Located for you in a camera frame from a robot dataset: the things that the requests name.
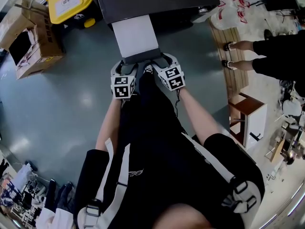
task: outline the yellow bin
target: yellow bin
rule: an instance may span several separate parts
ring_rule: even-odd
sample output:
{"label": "yellow bin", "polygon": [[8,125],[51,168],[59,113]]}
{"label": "yellow bin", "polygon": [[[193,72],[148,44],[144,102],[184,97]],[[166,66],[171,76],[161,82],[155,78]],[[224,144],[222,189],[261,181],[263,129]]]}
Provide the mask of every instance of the yellow bin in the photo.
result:
{"label": "yellow bin", "polygon": [[50,19],[53,24],[63,22],[73,23],[81,27],[90,27],[95,24],[95,17],[101,15],[93,0],[47,0]]}

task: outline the foot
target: foot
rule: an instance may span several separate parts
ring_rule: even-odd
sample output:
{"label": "foot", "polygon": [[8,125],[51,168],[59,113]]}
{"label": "foot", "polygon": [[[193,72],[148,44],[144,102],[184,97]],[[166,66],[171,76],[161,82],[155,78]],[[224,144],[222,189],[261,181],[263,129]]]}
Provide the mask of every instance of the foot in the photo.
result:
{"label": "foot", "polygon": [[144,68],[144,73],[145,73],[145,72],[148,72],[148,73],[150,73],[150,74],[153,74],[153,67],[152,67],[151,64],[147,64],[147,65],[145,66],[145,68]]}
{"label": "foot", "polygon": [[71,187],[72,190],[74,189],[74,185],[73,185],[73,183],[70,182],[70,181],[66,184],[66,186],[67,186],[67,187]]}
{"label": "foot", "polygon": [[232,45],[234,45],[236,42],[228,42],[227,44],[224,45],[224,50],[225,51],[231,51],[234,50],[235,48],[231,48]]}
{"label": "foot", "polygon": [[221,63],[223,65],[223,67],[226,67],[232,71],[237,70],[237,68],[230,66],[230,63],[233,63],[232,61],[222,60]]}
{"label": "foot", "polygon": [[24,162],[24,164],[25,164],[25,165],[30,164],[30,166],[31,166],[31,168],[32,168],[32,171],[35,171],[35,172],[38,171],[37,167],[36,167],[31,161],[26,160],[26,161]]}
{"label": "foot", "polygon": [[270,38],[272,38],[273,37],[273,35],[272,35],[272,32],[270,31],[270,30],[265,30],[264,31],[264,38],[265,38],[265,40],[269,40]]}

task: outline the plastic bag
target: plastic bag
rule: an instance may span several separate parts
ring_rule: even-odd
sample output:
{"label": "plastic bag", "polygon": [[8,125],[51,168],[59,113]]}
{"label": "plastic bag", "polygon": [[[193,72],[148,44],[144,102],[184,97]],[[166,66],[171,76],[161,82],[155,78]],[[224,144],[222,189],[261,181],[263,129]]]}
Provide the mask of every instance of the plastic bag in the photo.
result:
{"label": "plastic bag", "polygon": [[211,16],[213,26],[219,30],[226,30],[247,23],[245,10],[249,8],[249,2],[245,0],[220,0],[218,11]]}

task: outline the sneaker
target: sneaker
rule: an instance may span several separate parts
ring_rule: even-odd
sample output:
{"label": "sneaker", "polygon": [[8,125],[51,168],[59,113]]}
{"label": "sneaker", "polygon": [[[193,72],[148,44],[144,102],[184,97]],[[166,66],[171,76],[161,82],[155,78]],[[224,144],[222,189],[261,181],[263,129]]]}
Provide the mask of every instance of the sneaker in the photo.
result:
{"label": "sneaker", "polygon": [[231,51],[234,50],[235,48],[231,48],[230,46],[234,45],[236,42],[228,42],[227,44],[224,45],[224,50],[225,51]]}
{"label": "sneaker", "polygon": [[269,40],[270,38],[272,38],[273,35],[272,35],[272,32],[270,30],[264,30],[264,38],[265,40]]}
{"label": "sneaker", "polygon": [[152,67],[151,64],[147,64],[147,65],[145,66],[144,72],[143,72],[143,73],[145,73],[145,72],[148,72],[148,73],[150,73],[150,74],[153,74],[153,67]]}
{"label": "sneaker", "polygon": [[67,186],[67,187],[71,187],[71,190],[74,189],[74,185],[73,185],[73,183],[70,182],[70,181],[66,184],[66,186]]}
{"label": "sneaker", "polygon": [[237,68],[231,67],[231,66],[230,66],[230,63],[233,63],[232,61],[222,60],[221,63],[222,63],[222,65],[223,65],[223,67],[226,67],[226,68],[228,68],[228,69],[230,69],[230,70],[232,70],[232,71],[237,70]]}

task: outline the black and white marker cube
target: black and white marker cube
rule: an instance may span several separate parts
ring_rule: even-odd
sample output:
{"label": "black and white marker cube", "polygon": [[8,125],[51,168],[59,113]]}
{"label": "black and white marker cube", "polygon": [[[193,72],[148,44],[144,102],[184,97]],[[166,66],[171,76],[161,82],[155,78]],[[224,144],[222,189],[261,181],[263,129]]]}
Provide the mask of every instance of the black and white marker cube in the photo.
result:
{"label": "black and white marker cube", "polygon": [[158,72],[158,76],[160,77],[163,85],[169,90],[173,91],[185,86],[184,73],[177,62],[165,69],[160,68],[156,64],[152,65]]}
{"label": "black and white marker cube", "polygon": [[111,77],[111,89],[115,98],[130,98],[135,85],[134,76],[114,76]]}

